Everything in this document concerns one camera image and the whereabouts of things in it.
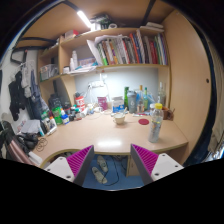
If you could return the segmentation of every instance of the wooden shelf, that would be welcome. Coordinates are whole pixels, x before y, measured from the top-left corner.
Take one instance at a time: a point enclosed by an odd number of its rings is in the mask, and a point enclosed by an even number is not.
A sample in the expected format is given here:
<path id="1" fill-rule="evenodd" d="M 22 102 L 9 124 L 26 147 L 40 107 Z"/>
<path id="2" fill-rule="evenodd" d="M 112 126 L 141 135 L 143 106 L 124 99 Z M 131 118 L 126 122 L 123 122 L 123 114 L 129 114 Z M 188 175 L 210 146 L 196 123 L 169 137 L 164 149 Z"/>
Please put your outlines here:
<path id="1" fill-rule="evenodd" d="M 100 66 L 97 67 L 97 69 L 104 69 L 104 68 L 119 68 L 119 67 L 141 67 L 141 68 L 169 68 L 168 65 L 159 65 L 159 64 L 119 64 L 119 65 L 106 65 L 106 66 Z"/>
<path id="2" fill-rule="evenodd" d="M 56 45 L 53 48 L 50 48 L 49 50 L 47 50 L 46 52 L 44 52 L 40 58 L 44 59 L 44 58 L 53 58 L 55 56 L 58 55 L 58 45 Z"/>
<path id="3" fill-rule="evenodd" d="M 97 30 L 83 33 L 80 36 L 74 37 L 73 39 L 65 40 L 61 43 L 61 46 L 70 49 L 77 48 L 79 46 L 86 45 L 87 40 L 95 40 L 95 38 L 98 36 L 103 35 L 117 36 L 119 34 L 122 34 L 123 36 L 129 36 L 130 33 L 136 32 L 137 29 L 140 29 L 141 35 L 148 36 L 151 38 L 160 33 L 155 30 L 148 30 L 143 28 L 114 28 L 114 29 Z"/>
<path id="4" fill-rule="evenodd" d="M 167 68 L 169 69 L 169 66 L 168 65 L 158 65 L 158 64 L 120 64 L 120 65 L 107 65 L 107 66 L 99 66 L 96 68 L 96 70 L 93 70 L 93 71 L 90 71 L 90 72 L 94 72 L 94 71 L 97 71 L 97 70 L 102 70 L 102 69 L 105 69 L 105 68 L 109 68 L 109 69 L 115 69 L 115 68 L 128 68 L 128 67 L 140 67 L 140 68 Z M 71 74 L 75 74 L 73 76 L 76 76 L 76 75 L 81 75 L 81 74 L 86 74 L 86 73 L 90 73 L 90 72 L 83 72 L 83 73 L 71 73 Z M 47 80 L 44 80 L 42 81 L 41 83 L 43 82 L 47 82 L 47 81 L 52 81 L 52 80 L 55 80 L 55 79 L 58 79 L 62 76 L 67 76 L 67 75 L 70 75 L 70 74 L 61 74 L 61 75 L 57 75 L 57 76 L 54 76 L 50 79 L 47 79 Z"/>

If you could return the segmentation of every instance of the floor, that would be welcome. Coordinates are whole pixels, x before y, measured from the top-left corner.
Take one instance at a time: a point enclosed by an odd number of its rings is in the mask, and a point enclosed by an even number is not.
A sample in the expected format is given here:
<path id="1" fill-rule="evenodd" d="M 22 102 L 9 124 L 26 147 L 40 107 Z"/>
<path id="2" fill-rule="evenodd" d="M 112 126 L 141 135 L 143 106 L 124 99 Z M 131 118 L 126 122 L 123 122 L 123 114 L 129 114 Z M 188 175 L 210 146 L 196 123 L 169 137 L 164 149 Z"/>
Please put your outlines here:
<path id="1" fill-rule="evenodd" d="M 82 185 L 84 188 L 98 189 L 98 190 L 126 190 L 144 186 L 140 176 L 126 177 L 127 159 L 128 159 L 127 157 L 124 157 L 122 161 L 117 161 L 116 159 L 114 159 L 109 155 L 106 156 L 103 155 L 103 158 L 106 160 L 109 170 L 105 176 L 107 179 L 107 183 L 100 184 L 95 179 L 95 176 L 92 173 L 92 167 L 96 167 L 101 171 L 103 175 L 105 175 L 105 173 L 101 170 L 100 166 L 97 164 L 97 157 L 98 155 L 94 156 L 89 166 L 84 183 Z"/>

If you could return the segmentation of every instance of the desk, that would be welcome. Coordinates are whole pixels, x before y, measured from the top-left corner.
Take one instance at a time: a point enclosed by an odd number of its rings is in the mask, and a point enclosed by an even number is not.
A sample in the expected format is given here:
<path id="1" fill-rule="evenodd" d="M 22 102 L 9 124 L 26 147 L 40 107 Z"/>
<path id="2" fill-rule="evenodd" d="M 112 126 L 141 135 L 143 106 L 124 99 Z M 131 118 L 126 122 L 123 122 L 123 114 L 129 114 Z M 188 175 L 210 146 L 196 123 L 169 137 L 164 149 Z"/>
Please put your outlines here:
<path id="1" fill-rule="evenodd" d="M 186 137 L 173 121 L 164 120 L 157 143 L 148 141 L 149 124 L 140 125 L 138 120 L 150 116 L 133 117 L 127 114 L 125 123 L 117 125 L 110 115 L 88 115 L 80 121 L 60 125 L 56 132 L 46 136 L 48 144 L 44 150 L 33 153 L 43 159 L 41 167 L 52 157 L 63 152 L 78 151 L 94 145 L 95 154 L 130 155 L 130 144 L 136 144 L 155 153 L 165 152 L 188 143 Z"/>

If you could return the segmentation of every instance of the cup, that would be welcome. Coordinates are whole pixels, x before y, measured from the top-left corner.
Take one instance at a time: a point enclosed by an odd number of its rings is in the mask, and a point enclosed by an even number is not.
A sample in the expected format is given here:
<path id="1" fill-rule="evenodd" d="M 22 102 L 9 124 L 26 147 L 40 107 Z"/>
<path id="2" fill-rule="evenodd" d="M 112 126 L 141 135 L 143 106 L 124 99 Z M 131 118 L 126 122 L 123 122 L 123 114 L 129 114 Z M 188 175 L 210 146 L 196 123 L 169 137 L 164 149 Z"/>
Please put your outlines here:
<path id="1" fill-rule="evenodd" d="M 114 115 L 113 121 L 116 124 L 123 124 L 124 123 L 124 119 L 125 119 L 125 115 L 123 115 L 122 113 L 116 113 Z"/>

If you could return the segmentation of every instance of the wooden panel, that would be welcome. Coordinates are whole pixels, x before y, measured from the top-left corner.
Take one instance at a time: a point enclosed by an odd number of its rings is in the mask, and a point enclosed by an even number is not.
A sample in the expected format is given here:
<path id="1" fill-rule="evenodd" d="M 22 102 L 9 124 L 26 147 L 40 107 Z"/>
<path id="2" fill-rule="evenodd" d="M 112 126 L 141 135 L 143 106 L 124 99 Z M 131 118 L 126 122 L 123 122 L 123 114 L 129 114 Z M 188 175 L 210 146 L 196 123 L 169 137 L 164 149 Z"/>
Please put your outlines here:
<path id="1" fill-rule="evenodd" d="M 43 37 L 56 40 L 60 35 L 71 29 L 75 29 L 79 33 L 90 30 L 74 9 L 65 4 L 60 4 L 38 19 L 25 33 L 24 37 Z"/>
<path id="2" fill-rule="evenodd" d="M 150 0 L 70 0 L 91 19 L 95 15 L 108 14 L 114 23 L 139 27 Z"/>
<path id="3" fill-rule="evenodd" d="M 130 155 L 130 145 L 136 144 L 155 153 L 186 145 L 187 139 L 173 121 L 164 120 L 157 143 L 148 141 L 149 125 L 140 125 L 139 118 L 125 116 L 123 125 L 116 125 L 109 115 L 94 114 L 68 125 L 58 126 L 47 137 L 48 144 L 42 152 L 33 151 L 43 160 L 53 153 L 66 149 L 83 149 L 94 145 L 96 154 Z"/>
<path id="4" fill-rule="evenodd" d="M 84 33 L 83 35 L 70 39 L 67 41 L 62 42 L 62 46 L 66 48 L 76 48 L 82 45 L 87 44 L 87 40 L 95 40 L 96 37 L 98 36 L 103 36 L 103 35 L 119 35 L 122 34 L 123 36 L 128 36 L 130 33 L 136 32 L 137 28 L 114 28 L 114 29 L 105 29 L 105 30 L 98 30 L 98 31 L 90 31 L 87 33 Z M 140 29 L 141 35 L 142 36 L 148 36 L 148 37 L 154 37 L 158 34 L 157 31 L 154 30 L 148 30 L 148 29 Z"/>
<path id="5" fill-rule="evenodd" d="M 148 22 L 162 23 L 163 20 L 174 10 L 174 8 L 165 2 L 156 0 L 148 17 Z"/>
<path id="6" fill-rule="evenodd" d="M 71 105 L 74 105 L 74 94 L 76 92 L 75 78 L 70 75 L 67 75 L 61 77 L 61 80 L 64 83 Z"/>
<path id="7" fill-rule="evenodd" d="M 169 68 L 159 67 L 158 68 L 158 88 L 160 87 L 160 82 L 163 83 L 166 92 L 166 104 L 165 106 L 169 108 L 170 106 L 170 71 Z"/>
<path id="8" fill-rule="evenodd" d="M 191 24 L 176 10 L 163 22 L 171 61 L 170 108 L 174 122 L 189 141 L 185 160 L 197 143 L 208 114 L 211 76 L 203 44 Z"/>
<path id="9" fill-rule="evenodd" d="M 52 45 L 51 43 L 47 41 L 41 41 L 41 40 L 23 40 L 20 41 L 17 45 L 16 48 L 18 47 L 29 47 L 29 46 L 41 46 L 41 47 L 47 47 Z"/>

